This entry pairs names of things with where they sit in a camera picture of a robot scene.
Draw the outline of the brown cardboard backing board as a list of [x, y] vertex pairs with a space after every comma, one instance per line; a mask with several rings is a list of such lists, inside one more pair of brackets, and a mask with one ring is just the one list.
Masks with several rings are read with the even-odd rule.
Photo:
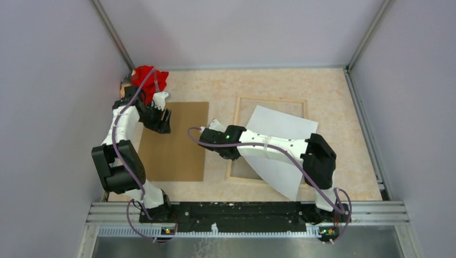
[[169, 134], [143, 129], [138, 154], [149, 181], [201, 182], [204, 178], [205, 149], [188, 136], [190, 127], [208, 122], [208, 102], [171, 102]]

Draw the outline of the white wooden picture frame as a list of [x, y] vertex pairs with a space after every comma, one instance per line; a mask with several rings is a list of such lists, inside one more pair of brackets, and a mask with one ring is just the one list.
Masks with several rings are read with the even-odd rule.
[[[236, 101], [236, 108], [234, 112], [233, 123], [236, 125], [239, 121], [240, 106], [242, 100], [246, 101], [256, 101], [256, 102], [275, 102], [275, 103], [292, 103], [292, 104], [301, 104], [302, 106], [302, 118], [309, 118], [308, 105], [307, 101], [299, 99], [287, 99], [287, 98], [273, 98], [273, 97], [254, 97], [254, 96], [238, 96]], [[245, 183], [245, 184], [266, 184], [265, 181], [260, 179], [252, 178], [241, 178], [231, 176], [233, 161], [229, 160], [227, 164], [227, 171], [225, 175], [226, 181], [236, 182], [236, 183]]]

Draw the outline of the printed photo with white border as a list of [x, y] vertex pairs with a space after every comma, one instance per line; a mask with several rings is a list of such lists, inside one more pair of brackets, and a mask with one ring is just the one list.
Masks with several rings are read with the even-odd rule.
[[[246, 128], [255, 133], [285, 138], [286, 140], [308, 139], [316, 133], [318, 122], [287, 113], [256, 106]], [[266, 157], [247, 156], [246, 162], [274, 190], [295, 201], [303, 174], [286, 157], [283, 161]]]

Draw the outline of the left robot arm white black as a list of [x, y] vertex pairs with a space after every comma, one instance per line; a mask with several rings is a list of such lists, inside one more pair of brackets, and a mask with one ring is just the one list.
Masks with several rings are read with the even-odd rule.
[[146, 178], [146, 169], [132, 143], [137, 123], [160, 134], [169, 134], [171, 110], [166, 108], [167, 92], [153, 96], [145, 105], [143, 97], [127, 95], [112, 106], [113, 120], [103, 142], [91, 150], [101, 185], [106, 192], [124, 194], [138, 202], [142, 220], [166, 222], [172, 217], [168, 196]]

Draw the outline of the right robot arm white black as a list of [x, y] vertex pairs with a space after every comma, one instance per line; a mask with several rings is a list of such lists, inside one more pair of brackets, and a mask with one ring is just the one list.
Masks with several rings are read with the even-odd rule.
[[311, 133], [305, 139], [279, 138], [238, 125], [229, 125], [224, 131], [209, 127], [195, 129], [200, 136], [192, 137], [192, 141], [226, 160], [262, 157], [294, 165], [305, 183], [316, 191], [315, 214], [319, 220], [330, 221], [337, 213], [351, 219], [352, 204], [344, 205], [339, 197], [345, 190], [333, 186], [337, 155], [321, 135]]

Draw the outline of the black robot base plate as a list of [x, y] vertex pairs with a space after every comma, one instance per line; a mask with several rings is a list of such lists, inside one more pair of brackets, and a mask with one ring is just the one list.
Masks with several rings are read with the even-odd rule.
[[209, 232], [213, 225], [222, 233], [304, 232], [308, 224], [347, 221], [348, 215], [319, 209], [313, 202], [179, 202], [139, 217], [142, 224], [176, 225], [179, 233]]

